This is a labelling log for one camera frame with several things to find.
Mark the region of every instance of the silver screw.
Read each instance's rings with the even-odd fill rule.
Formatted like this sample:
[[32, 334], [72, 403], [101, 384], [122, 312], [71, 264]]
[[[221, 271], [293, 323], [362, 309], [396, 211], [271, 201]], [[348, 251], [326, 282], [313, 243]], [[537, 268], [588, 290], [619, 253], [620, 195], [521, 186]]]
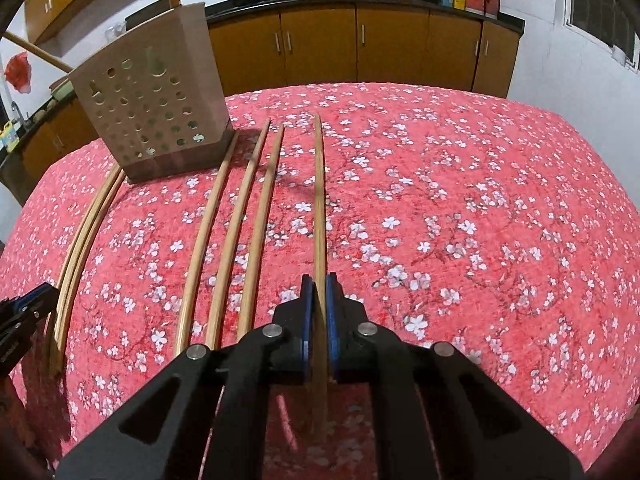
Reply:
[[454, 353], [454, 348], [449, 343], [445, 343], [444, 341], [440, 341], [433, 345], [433, 351], [436, 352], [440, 357], [451, 357]]
[[205, 355], [207, 355], [207, 347], [204, 345], [191, 345], [189, 348], [187, 348], [187, 357], [189, 359], [193, 359], [194, 361], [202, 359]]
[[378, 327], [370, 321], [365, 321], [358, 325], [358, 332], [362, 335], [375, 335], [377, 331]]
[[278, 337], [282, 334], [282, 327], [275, 323], [270, 323], [262, 329], [262, 333], [267, 337]]

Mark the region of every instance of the table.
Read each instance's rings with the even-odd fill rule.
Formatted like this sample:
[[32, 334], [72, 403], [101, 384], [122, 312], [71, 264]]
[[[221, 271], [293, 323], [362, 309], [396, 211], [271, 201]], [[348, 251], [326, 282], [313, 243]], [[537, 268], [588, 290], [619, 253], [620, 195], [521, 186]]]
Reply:
[[[587, 468], [640, 393], [639, 216], [587, 142], [556, 114], [468, 92], [335, 84], [228, 98], [239, 143], [207, 247], [192, 342], [202, 342], [246, 160], [262, 153], [238, 245], [223, 343], [235, 341], [260, 178], [283, 123], [255, 325], [313, 269], [313, 115], [326, 157], [328, 269], [373, 321], [413, 344], [452, 342]], [[101, 140], [47, 171], [0, 260], [0, 297], [57, 281], [113, 163]], [[65, 380], [31, 353], [14, 383], [59, 458], [171, 359], [184, 277], [215, 171], [123, 184], [76, 297]], [[305, 437], [302, 392], [276, 392], [266, 478], [371, 478], [364, 387], [330, 391], [330, 440]]]

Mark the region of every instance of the window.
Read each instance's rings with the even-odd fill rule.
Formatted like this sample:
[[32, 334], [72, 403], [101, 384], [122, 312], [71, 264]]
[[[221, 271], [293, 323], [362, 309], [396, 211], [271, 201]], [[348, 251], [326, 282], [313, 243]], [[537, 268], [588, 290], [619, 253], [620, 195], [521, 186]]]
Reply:
[[571, 0], [569, 22], [634, 60], [636, 32], [616, 0]]

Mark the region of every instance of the perforated container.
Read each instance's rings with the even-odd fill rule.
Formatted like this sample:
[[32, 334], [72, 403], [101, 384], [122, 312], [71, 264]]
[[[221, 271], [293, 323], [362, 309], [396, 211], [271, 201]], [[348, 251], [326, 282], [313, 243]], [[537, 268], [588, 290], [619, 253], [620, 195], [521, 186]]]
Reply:
[[69, 79], [130, 182], [222, 162], [233, 130], [204, 4], [179, 6], [142, 23]]

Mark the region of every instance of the red plastic bag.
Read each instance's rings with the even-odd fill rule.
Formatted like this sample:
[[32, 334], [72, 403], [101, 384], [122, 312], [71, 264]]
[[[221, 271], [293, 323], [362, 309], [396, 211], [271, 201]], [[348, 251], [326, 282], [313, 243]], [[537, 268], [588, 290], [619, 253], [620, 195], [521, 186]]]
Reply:
[[4, 77], [21, 94], [31, 92], [31, 65], [26, 52], [16, 54], [9, 60], [4, 68]]

